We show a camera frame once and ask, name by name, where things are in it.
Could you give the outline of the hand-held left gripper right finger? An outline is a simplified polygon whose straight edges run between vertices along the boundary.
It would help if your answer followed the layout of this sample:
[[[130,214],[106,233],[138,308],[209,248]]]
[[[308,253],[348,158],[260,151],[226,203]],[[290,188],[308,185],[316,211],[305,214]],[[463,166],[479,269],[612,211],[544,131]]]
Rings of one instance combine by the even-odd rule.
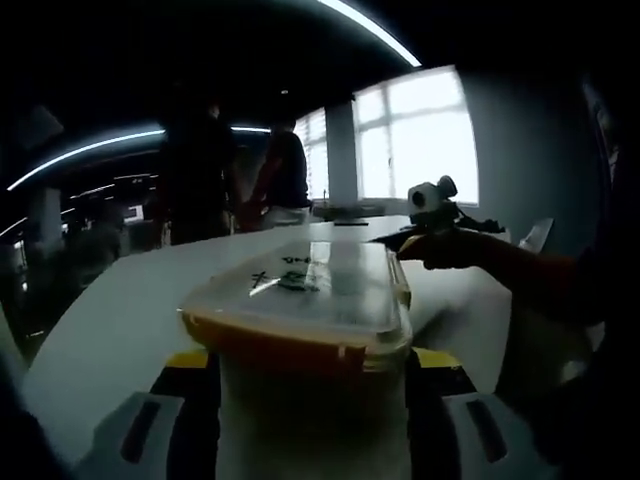
[[[556,479],[527,422],[476,390],[443,351],[408,355],[408,439],[414,479]]]

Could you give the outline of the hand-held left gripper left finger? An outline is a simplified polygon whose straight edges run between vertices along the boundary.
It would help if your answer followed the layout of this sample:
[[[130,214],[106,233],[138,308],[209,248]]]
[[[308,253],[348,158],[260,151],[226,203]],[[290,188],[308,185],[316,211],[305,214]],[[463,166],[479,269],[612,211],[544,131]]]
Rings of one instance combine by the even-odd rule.
[[[135,392],[95,428],[77,479],[214,479],[220,366],[207,351],[173,355],[147,392]]]

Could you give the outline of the person's right hand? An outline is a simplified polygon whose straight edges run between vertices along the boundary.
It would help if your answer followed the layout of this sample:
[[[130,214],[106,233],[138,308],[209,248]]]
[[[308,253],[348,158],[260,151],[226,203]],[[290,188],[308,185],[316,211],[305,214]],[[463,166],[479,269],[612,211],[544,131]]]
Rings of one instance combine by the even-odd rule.
[[[431,270],[481,267],[502,246],[500,240],[487,235],[449,231],[423,239],[423,264]]]

